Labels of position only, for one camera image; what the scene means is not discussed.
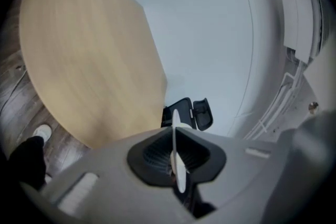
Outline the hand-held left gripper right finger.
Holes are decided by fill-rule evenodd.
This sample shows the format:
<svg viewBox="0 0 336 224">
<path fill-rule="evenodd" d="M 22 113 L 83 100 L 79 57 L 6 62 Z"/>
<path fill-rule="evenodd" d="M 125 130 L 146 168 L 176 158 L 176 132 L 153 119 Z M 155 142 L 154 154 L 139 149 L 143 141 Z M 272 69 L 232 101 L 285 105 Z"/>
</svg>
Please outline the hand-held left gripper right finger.
<svg viewBox="0 0 336 224">
<path fill-rule="evenodd" d="M 226 154 L 222 148 L 199 136 L 198 131 L 178 127 L 176 129 L 176 149 L 189 172 L 193 184 L 213 181 L 226 164 Z"/>
</svg>

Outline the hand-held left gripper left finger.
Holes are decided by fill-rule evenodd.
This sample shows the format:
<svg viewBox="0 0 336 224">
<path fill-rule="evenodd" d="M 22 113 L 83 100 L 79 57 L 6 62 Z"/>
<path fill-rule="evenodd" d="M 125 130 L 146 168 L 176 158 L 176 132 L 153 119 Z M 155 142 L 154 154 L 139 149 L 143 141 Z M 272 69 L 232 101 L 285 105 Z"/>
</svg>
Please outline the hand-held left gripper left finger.
<svg viewBox="0 0 336 224">
<path fill-rule="evenodd" d="M 127 154 L 127 163 L 134 175 L 147 185 L 172 187 L 171 152 L 173 151 L 172 129 L 158 130 L 131 147 Z"/>
</svg>

